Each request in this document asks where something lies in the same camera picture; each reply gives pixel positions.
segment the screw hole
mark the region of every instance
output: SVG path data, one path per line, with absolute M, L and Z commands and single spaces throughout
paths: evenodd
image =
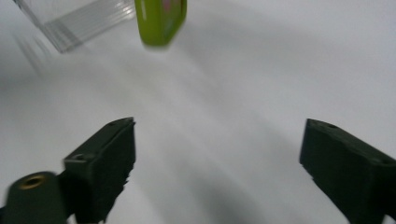
M 41 185 L 45 179 L 46 178 L 43 175 L 34 175 L 24 180 L 20 186 L 20 189 L 33 189 Z
M 84 161 L 84 154 L 77 154 L 73 156 L 73 160 Z
M 389 165 L 389 164 L 392 164 L 392 163 L 393 163 L 393 161 L 389 161 L 389 160 L 381 160 L 381 163 L 382 163 L 382 164 L 385 164 L 385 165 Z

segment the transparent plastic box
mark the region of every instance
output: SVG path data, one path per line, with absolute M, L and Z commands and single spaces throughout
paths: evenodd
M 134 0 L 14 0 L 59 52 L 134 18 Z

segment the brass insert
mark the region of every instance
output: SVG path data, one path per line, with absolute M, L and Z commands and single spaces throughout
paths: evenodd
M 29 178 L 23 180 L 23 182 L 20 185 L 20 189 L 33 189 L 44 183 L 45 179 L 46 177 L 44 177 L 43 175 L 30 176 Z

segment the clear plastic object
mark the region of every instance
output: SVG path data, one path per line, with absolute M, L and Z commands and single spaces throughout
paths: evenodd
M 59 52 L 134 17 L 134 0 L 14 0 Z

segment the white surface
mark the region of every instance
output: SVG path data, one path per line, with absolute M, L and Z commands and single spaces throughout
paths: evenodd
M 131 21 L 38 74 L 11 38 L 30 24 L 9 2 L 2 202 L 13 181 L 61 172 L 70 151 L 130 116 L 137 162 L 108 223 L 347 223 L 298 163 L 307 118 L 396 157 L 394 1 L 190 1 L 167 50 L 143 48 Z

